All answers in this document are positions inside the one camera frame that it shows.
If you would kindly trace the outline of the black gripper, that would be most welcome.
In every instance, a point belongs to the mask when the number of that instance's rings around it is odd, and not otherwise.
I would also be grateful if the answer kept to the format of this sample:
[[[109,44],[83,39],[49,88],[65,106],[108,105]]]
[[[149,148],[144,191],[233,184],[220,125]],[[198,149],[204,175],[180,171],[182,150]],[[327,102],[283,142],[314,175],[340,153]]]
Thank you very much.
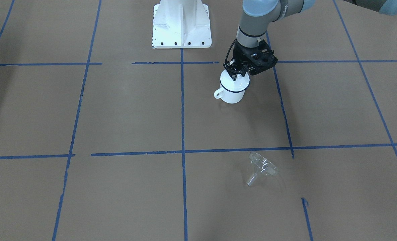
[[[233,45],[232,61],[234,62],[225,62],[223,63],[223,67],[230,75],[232,80],[236,81],[238,74],[240,74],[242,77],[245,77],[249,71],[249,68],[258,67],[258,57],[256,56],[259,56],[259,53],[260,50],[258,46],[247,48],[241,45],[236,39]]]

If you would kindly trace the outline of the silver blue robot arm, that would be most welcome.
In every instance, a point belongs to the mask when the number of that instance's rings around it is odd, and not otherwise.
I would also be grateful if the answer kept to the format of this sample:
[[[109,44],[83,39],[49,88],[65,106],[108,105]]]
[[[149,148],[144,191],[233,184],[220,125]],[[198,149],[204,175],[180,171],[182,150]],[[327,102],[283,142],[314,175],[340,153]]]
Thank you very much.
[[[236,79],[273,68],[278,59],[265,40],[269,24],[304,12],[314,4],[314,0],[244,0],[236,38],[229,47],[233,56],[225,59],[224,70]]]

